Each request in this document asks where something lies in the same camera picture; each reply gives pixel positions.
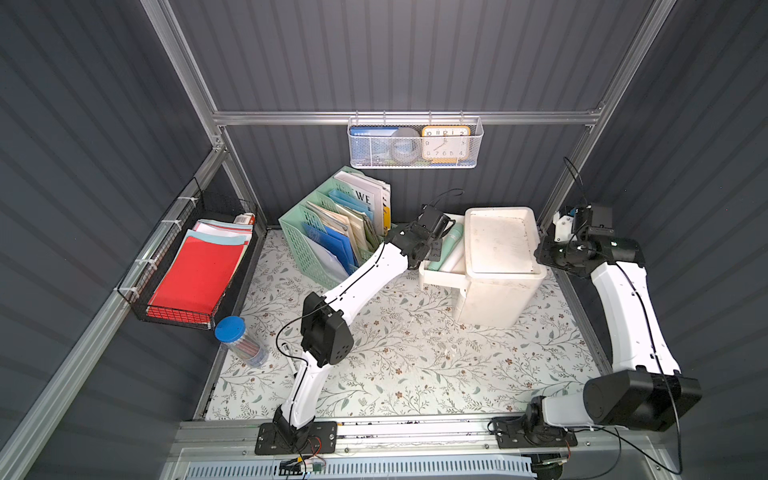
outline table surface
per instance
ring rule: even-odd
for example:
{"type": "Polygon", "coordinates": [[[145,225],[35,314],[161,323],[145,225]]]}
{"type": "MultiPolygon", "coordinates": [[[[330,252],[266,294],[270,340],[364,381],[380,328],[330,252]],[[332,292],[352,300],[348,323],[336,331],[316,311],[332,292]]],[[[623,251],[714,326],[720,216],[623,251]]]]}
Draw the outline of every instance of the table surface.
{"type": "MultiPolygon", "coordinates": [[[[285,322],[321,286],[296,268],[281,230],[268,233],[243,312],[267,346],[264,368],[232,353],[221,370],[207,420],[271,419],[290,393],[293,373],[275,347],[285,322]]],[[[552,272],[511,329],[457,323],[452,291],[406,272],[366,305],[350,329],[355,347],[330,373],[317,416],[523,412],[532,396],[580,392],[598,375],[552,272]]],[[[280,337],[300,351],[299,323],[280,337]]]]}

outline red paper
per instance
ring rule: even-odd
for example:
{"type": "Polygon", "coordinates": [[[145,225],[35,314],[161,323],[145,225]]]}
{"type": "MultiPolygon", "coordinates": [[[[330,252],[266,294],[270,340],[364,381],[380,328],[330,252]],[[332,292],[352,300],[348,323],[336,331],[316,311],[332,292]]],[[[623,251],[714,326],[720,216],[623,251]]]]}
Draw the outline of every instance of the red paper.
{"type": "Polygon", "coordinates": [[[161,319],[209,323],[242,252],[242,245],[217,245],[188,237],[150,300],[147,313],[161,319]]]}

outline white plastic bin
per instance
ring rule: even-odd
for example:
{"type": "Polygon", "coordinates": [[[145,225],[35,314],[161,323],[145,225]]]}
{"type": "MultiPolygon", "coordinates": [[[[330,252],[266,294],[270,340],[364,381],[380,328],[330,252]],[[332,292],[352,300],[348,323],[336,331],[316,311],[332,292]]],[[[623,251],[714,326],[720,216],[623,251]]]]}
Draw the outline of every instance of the white plastic bin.
{"type": "Polygon", "coordinates": [[[536,219],[528,207],[470,208],[464,218],[465,299],[459,296],[454,318],[479,325],[511,328],[547,269],[534,256],[536,219]]]}

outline alarm clock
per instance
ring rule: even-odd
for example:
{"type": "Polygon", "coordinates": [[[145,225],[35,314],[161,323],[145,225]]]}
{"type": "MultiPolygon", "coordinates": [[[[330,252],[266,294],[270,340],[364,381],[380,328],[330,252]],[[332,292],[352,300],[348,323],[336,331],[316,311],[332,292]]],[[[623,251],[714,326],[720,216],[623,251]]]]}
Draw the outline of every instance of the alarm clock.
{"type": "Polygon", "coordinates": [[[469,156],[469,127],[428,125],[422,129],[422,158],[434,164],[456,164],[469,156]]]}

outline blue lid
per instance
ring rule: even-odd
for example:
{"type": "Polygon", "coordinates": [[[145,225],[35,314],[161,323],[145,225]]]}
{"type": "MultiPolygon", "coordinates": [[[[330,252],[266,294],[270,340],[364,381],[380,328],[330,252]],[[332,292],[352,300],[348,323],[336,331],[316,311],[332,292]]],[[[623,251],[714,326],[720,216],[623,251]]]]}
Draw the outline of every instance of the blue lid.
{"type": "Polygon", "coordinates": [[[216,338],[220,342],[232,343],[245,333],[245,320],[238,316],[228,316],[216,325],[216,338]]]}

